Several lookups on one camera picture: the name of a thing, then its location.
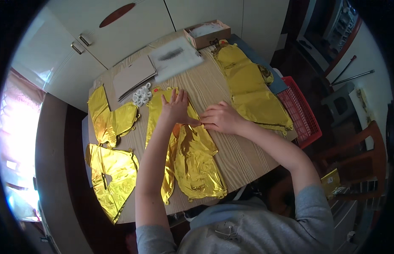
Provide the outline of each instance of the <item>gray sweatshirt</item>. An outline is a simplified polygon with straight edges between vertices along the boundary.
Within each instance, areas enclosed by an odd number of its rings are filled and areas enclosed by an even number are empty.
[[[320,186],[300,191],[296,220],[266,209],[258,198],[208,207],[190,223],[181,244],[162,226],[136,229],[139,254],[157,253],[329,253],[331,210]]]

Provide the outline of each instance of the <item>curtain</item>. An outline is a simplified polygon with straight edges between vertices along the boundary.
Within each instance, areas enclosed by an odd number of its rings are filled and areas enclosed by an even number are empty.
[[[14,215],[39,221],[39,195],[34,190],[35,142],[41,90],[13,68],[8,73],[0,100],[0,176]]]

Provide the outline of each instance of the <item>blue cloth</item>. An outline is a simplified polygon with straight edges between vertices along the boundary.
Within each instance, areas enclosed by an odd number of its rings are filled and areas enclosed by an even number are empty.
[[[287,89],[286,84],[284,83],[283,80],[281,80],[279,74],[277,74],[275,70],[273,70],[273,68],[263,58],[261,58],[251,47],[249,47],[248,44],[246,44],[246,42],[244,42],[241,38],[239,38],[235,34],[231,34],[231,38],[229,38],[227,41],[230,44],[236,43],[238,45],[238,48],[240,48],[253,63],[260,64],[272,72],[273,77],[275,78],[275,81],[273,81],[273,83],[269,86],[269,89],[271,89],[272,93],[278,94],[281,91]]]

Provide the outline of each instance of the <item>deflated foil balloon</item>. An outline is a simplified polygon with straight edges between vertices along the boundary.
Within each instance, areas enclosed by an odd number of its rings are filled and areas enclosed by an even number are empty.
[[[279,99],[267,88],[273,74],[252,63],[237,45],[221,40],[212,52],[231,92],[232,106],[245,119],[287,135],[293,121]]]
[[[334,169],[333,171],[325,175],[321,179],[321,184],[325,196],[328,200],[333,199],[337,194],[346,189],[344,186],[341,186],[338,169]]]
[[[85,159],[91,167],[95,195],[107,217],[115,224],[135,187],[138,159],[131,150],[110,150],[94,144],[88,144]]]
[[[135,128],[134,122],[140,117],[138,107],[132,102],[111,112],[104,86],[98,87],[90,96],[88,109],[98,143],[107,143],[109,149],[117,146],[119,136],[124,136]]]
[[[161,95],[170,100],[171,88],[154,92],[149,107],[149,120],[146,132],[146,146],[162,111]],[[189,102],[187,113],[194,119],[198,114]],[[192,128],[189,125],[176,124],[170,135],[169,147],[166,155],[166,166],[161,194],[165,204],[169,204],[169,197],[173,193],[174,177],[179,188],[189,197],[195,198],[217,197],[227,195],[227,188],[213,156],[218,152],[214,141],[203,126]]]

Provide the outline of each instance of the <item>white cabinet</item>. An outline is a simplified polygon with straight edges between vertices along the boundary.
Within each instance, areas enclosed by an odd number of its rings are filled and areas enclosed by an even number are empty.
[[[82,35],[90,53],[107,68],[147,44],[174,32],[164,0],[135,1],[135,6],[109,25],[101,22],[130,0],[51,0],[47,6],[76,38]]]
[[[244,0],[242,39],[268,63],[279,41],[288,6],[289,0]]]
[[[27,30],[11,65],[33,84],[84,112],[88,90],[106,70],[47,7]]]
[[[166,0],[176,30],[219,19],[241,37],[243,0]]]

